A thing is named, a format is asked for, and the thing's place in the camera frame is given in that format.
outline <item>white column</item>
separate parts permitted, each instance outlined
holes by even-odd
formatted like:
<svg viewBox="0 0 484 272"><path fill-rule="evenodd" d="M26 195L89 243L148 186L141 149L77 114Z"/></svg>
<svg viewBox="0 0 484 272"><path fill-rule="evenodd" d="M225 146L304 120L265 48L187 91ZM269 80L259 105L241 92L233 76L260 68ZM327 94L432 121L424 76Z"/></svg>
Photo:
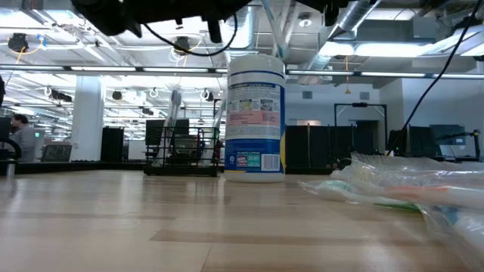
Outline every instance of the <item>white column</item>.
<svg viewBox="0 0 484 272"><path fill-rule="evenodd" d="M101 159L105 90L99 76L77 76L70 160Z"/></svg>
<svg viewBox="0 0 484 272"><path fill-rule="evenodd" d="M484 74L484 62L476 61L476 70L477 70L477 73ZM479 80L479 102L481 103L481 105L484 103L484 82L482 82L482 80ZM479 136L479 140L480 140L479 145L481 148L481 156L483 156L482 152L484 151L484 149L482 147L484 147L484 134L483 134L484 120L482 119L482 117L484 116L484 108L480 107L479 109L480 109L480 113L476 113L476 115L481 120L480 122L481 126L480 128L473 128L473 129L479 129L481 131L481 135Z"/></svg>

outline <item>product label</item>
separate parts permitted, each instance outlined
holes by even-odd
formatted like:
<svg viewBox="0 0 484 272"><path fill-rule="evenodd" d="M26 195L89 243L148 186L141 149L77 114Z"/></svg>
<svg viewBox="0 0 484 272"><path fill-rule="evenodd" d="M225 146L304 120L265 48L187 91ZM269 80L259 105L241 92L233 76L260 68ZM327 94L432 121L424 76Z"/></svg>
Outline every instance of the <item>product label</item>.
<svg viewBox="0 0 484 272"><path fill-rule="evenodd" d="M281 139L281 87L270 83L241 83L229 88L227 140Z"/></svg>
<svg viewBox="0 0 484 272"><path fill-rule="evenodd" d="M282 128L284 88L266 82L230 86L225 170L284 173L281 164Z"/></svg>

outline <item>wooden table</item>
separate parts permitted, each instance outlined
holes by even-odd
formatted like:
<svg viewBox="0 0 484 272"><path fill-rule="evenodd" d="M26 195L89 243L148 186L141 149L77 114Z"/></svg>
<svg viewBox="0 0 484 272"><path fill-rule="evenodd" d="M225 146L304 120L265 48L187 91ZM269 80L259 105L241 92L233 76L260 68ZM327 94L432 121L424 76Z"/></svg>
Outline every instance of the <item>wooden table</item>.
<svg viewBox="0 0 484 272"><path fill-rule="evenodd" d="M0 181L0 271L466 271L420 214L281 184L92 171Z"/></svg>

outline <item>plastic bag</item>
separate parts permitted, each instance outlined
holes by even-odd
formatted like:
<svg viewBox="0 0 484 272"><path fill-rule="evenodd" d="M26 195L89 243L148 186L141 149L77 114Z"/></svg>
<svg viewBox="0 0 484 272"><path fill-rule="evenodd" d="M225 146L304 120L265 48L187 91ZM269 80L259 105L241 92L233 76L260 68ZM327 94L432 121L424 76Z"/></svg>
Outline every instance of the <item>plastic bag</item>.
<svg viewBox="0 0 484 272"><path fill-rule="evenodd" d="M331 177L365 196L417 203L429 234L484 270L484 165L353 154Z"/></svg>
<svg viewBox="0 0 484 272"><path fill-rule="evenodd" d="M350 183L345 181L300 181L299 185L304 190L316 194L322 199L326 200L344 201L351 204L370 204L418 211L416 206L405 201L389 199L381 196L361 195L355 186L352 186Z"/></svg>

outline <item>blue label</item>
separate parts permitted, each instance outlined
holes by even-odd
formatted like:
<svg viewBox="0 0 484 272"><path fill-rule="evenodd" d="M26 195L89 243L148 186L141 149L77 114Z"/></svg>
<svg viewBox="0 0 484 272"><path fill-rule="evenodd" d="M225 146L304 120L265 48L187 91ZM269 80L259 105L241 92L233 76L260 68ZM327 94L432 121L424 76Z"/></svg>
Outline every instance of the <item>blue label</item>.
<svg viewBox="0 0 484 272"><path fill-rule="evenodd" d="M284 173L279 140L243 139L225 142L225 170Z"/></svg>

